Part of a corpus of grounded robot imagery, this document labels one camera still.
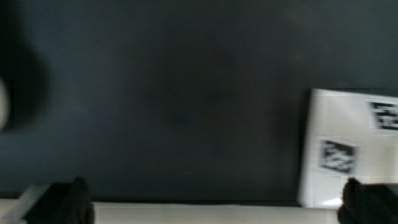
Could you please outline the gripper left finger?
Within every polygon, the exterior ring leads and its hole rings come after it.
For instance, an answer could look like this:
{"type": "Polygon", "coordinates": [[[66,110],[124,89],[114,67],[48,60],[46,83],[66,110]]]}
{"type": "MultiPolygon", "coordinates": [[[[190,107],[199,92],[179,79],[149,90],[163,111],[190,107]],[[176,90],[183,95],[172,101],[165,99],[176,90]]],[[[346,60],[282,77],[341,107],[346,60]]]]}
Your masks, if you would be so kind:
{"type": "Polygon", "coordinates": [[[94,204],[85,179],[53,183],[23,217],[27,224],[94,224],[94,204]]]}

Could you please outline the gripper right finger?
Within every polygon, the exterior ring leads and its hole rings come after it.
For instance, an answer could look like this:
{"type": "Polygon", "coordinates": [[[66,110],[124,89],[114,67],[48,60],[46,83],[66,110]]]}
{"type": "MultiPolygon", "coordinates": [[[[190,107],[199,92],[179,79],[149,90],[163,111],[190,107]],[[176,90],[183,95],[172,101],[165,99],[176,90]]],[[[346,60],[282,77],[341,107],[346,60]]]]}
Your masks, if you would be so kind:
{"type": "Polygon", "coordinates": [[[364,184],[350,178],[341,199],[339,224],[398,224],[398,184],[364,184]]]}

